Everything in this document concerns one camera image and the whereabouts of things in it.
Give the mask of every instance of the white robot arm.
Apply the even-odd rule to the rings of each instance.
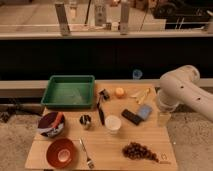
[[[160,78],[157,106],[162,112],[172,112],[184,103],[213,121],[213,95],[196,85],[200,73],[194,66],[186,65],[165,73]]]

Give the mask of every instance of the bowl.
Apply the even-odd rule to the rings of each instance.
[[[37,131],[45,137],[55,137],[64,128],[65,117],[62,112],[50,112],[43,116],[38,123]]]
[[[68,166],[74,159],[75,146],[68,138],[55,140],[47,149],[47,162],[54,168],[61,169]]]

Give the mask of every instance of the paper cup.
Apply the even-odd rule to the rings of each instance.
[[[105,126],[110,134],[117,134],[121,128],[121,120],[115,115],[109,115],[105,119]]]

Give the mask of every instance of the fork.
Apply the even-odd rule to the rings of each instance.
[[[80,144],[81,144],[82,149],[86,153],[86,156],[87,156],[87,165],[89,166],[90,169],[93,169],[94,168],[94,163],[93,163],[92,159],[89,157],[82,139],[80,139]]]

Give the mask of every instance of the cable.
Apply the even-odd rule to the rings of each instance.
[[[86,15],[86,19],[85,19],[85,22],[84,22],[84,24],[85,24],[85,25],[87,25],[87,23],[88,23],[88,18],[89,18],[89,11],[90,11],[91,1],[92,1],[92,0],[89,0],[89,3],[88,3],[88,7],[87,7],[87,15]]]
[[[142,28],[143,28],[143,23],[144,23],[144,21],[145,21],[145,19],[146,19],[146,16],[147,16],[148,10],[149,10],[149,8],[147,7],[147,9],[146,9],[146,13],[145,13],[145,15],[144,15],[144,17],[143,17],[143,20],[142,20],[142,24],[141,24],[141,27],[140,27],[140,31],[141,31],[141,30],[142,30]]]

